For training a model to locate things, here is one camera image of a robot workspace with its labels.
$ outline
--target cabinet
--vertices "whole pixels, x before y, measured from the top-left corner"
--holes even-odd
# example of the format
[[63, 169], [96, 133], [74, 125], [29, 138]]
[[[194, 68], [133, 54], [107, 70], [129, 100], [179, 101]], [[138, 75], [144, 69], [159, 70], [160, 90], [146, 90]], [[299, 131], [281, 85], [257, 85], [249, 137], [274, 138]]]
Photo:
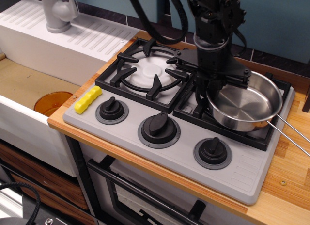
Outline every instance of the cabinet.
[[[28, 183], [39, 192], [42, 203], [73, 224], [94, 225], [82, 189], [75, 177], [64, 174], [0, 140], [0, 164], [16, 182]], [[22, 191], [35, 198], [28, 189]]]

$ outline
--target stainless steel pan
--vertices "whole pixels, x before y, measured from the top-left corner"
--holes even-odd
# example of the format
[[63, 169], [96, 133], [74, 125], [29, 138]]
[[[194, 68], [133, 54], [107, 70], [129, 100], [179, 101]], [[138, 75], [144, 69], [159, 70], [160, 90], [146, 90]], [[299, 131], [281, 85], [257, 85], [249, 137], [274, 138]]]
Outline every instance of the stainless steel pan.
[[226, 85], [216, 95], [207, 92], [207, 96], [211, 115], [223, 126], [249, 132], [269, 124], [310, 157], [308, 152], [270, 123], [277, 116], [310, 143], [309, 139], [278, 115], [283, 104], [282, 95], [267, 77], [252, 72], [247, 89]]

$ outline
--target black cable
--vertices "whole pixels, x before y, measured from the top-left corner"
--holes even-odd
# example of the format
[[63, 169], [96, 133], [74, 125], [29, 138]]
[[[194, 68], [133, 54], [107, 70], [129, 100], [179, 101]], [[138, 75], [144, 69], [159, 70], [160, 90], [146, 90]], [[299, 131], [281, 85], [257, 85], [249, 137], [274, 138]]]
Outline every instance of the black cable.
[[0, 185], [0, 190], [10, 188], [10, 187], [13, 187], [13, 188], [14, 187], [25, 187], [25, 188], [28, 188], [34, 192], [35, 197], [36, 197], [36, 205], [35, 205], [35, 208], [34, 208], [34, 211], [31, 215], [31, 217], [29, 218], [28, 222], [26, 223], [26, 225], [31, 225], [34, 222], [35, 218], [37, 217], [38, 212], [39, 212], [39, 208], [41, 205], [41, 199], [40, 199], [40, 195], [39, 195], [38, 191], [33, 186], [26, 184], [26, 183], [21, 183], [21, 182], [13, 182], [13, 183], [2, 184], [2, 185]]
[[149, 33], [149, 35], [154, 38], [156, 41], [165, 44], [165, 45], [171, 45], [171, 44], [176, 44], [181, 42], [184, 37], [187, 34], [188, 30], [188, 20], [187, 16], [185, 13], [185, 10], [180, 2], [180, 0], [171, 0], [173, 5], [175, 6], [176, 10], [178, 11], [180, 20], [181, 20], [181, 25], [182, 25], [182, 35], [181, 37], [177, 39], [167, 39], [164, 36], [162, 36], [150, 23], [149, 19], [147, 18], [139, 0], [130, 0], [132, 3], [132, 6], [136, 10], [142, 25], [144, 26], [145, 30]]
[[234, 33], [235, 33], [235, 34], [237, 35], [237, 37], [239, 37], [239, 39], [243, 42], [244, 46], [243, 46], [242, 50], [241, 50], [239, 53], [237, 53], [237, 54], [232, 54], [232, 56], [234, 56], [234, 57], [240, 57], [240, 56], [243, 55], [243, 54], [246, 52], [246, 50], [247, 50], [247, 41], [246, 41], [246, 38], [242, 35], [242, 33], [241, 33], [239, 30], [236, 30]]

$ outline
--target yellow object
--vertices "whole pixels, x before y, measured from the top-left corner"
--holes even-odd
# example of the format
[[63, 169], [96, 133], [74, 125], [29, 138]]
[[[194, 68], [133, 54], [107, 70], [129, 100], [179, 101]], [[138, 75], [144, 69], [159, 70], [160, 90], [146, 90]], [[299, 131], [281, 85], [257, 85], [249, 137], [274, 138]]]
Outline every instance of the yellow object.
[[74, 105], [74, 110], [76, 113], [82, 114], [87, 109], [87, 107], [101, 94], [101, 88], [99, 86], [94, 86]]

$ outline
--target gray faucet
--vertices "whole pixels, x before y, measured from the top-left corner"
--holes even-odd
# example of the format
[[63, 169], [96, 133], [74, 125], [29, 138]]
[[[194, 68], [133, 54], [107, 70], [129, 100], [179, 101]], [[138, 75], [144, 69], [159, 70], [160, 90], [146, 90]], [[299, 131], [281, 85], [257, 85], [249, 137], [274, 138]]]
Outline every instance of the gray faucet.
[[42, 0], [46, 17], [46, 28], [49, 32], [60, 33], [70, 28], [70, 21], [78, 16], [74, 0]]

